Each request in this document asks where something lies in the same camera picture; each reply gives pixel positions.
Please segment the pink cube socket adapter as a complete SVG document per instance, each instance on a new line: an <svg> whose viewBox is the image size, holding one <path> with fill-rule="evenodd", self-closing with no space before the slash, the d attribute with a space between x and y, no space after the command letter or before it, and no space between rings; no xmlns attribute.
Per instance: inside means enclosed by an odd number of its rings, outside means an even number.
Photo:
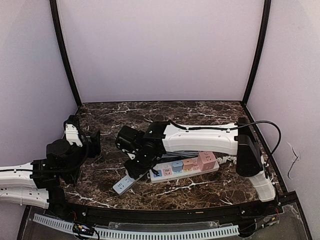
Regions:
<svg viewBox="0 0 320 240"><path fill-rule="evenodd" d="M199 152L197 158L197 165L199 169L203 171L211 170L214 168L216 163L216 157L211 151Z"/></svg>

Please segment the blue small power strip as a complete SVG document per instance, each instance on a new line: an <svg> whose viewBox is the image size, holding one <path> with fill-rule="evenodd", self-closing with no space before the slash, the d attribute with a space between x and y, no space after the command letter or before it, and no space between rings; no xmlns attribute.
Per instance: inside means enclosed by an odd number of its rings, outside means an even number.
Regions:
<svg viewBox="0 0 320 240"><path fill-rule="evenodd" d="M133 185L135 185L141 178L146 177L147 173L141 174L137 179L131 178L129 174L126 174L121 178L115 185L113 185L113 190L119 195L123 195L127 192Z"/></svg>

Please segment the white multicolour power strip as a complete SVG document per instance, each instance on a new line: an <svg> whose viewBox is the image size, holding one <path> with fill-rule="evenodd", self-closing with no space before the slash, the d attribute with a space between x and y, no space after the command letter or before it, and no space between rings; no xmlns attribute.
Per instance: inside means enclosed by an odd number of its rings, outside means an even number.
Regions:
<svg viewBox="0 0 320 240"><path fill-rule="evenodd" d="M148 177L150 181L155 184L213 173L216 172L219 167L219 163L215 158L213 160L210 158L202 160L200 157L194 157L159 163L154 167L154 170L157 171L158 174L150 170Z"/></svg>

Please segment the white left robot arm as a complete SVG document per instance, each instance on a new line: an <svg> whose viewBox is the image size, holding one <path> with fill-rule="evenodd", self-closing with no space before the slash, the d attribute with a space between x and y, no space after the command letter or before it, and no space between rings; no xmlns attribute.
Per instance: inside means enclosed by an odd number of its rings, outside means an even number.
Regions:
<svg viewBox="0 0 320 240"><path fill-rule="evenodd" d="M77 140L66 137L46 146L46 157L0 169L0 200L48 209L65 202L61 181L76 185L81 166L101 153L101 132Z"/></svg>

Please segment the small pink charger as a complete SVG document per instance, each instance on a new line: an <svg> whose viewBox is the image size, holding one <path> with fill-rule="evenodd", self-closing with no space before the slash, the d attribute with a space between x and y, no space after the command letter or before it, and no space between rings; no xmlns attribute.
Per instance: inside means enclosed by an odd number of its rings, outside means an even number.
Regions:
<svg viewBox="0 0 320 240"><path fill-rule="evenodd" d="M183 170L184 171L193 171L193 170L198 170L198 159L195 158L188 158L184 159L183 161Z"/></svg>

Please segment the small blue charger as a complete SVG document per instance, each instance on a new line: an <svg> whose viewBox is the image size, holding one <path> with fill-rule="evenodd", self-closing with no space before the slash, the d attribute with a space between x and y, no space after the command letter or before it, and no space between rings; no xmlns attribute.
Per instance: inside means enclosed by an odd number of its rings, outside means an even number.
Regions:
<svg viewBox="0 0 320 240"><path fill-rule="evenodd" d="M184 164L182 160L172 162L172 171L174 173L181 172L183 170L183 165Z"/></svg>

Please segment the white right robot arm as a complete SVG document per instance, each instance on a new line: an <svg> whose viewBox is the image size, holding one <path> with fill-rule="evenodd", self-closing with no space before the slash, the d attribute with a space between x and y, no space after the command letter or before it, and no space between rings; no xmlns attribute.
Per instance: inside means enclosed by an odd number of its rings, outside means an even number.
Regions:
<svg viewBox="0 0 320 240"><path fill-rule="evenodd" d="M259 200L272 201L276 198L273 176L251 125L239 118L213 126L154 121L145 131L123 126L115 145L129 159L124 164L126 175L113 190L122 195L144 175L152 183L162 183L213 173L233 161L236 173L251 182Z"/></svg>

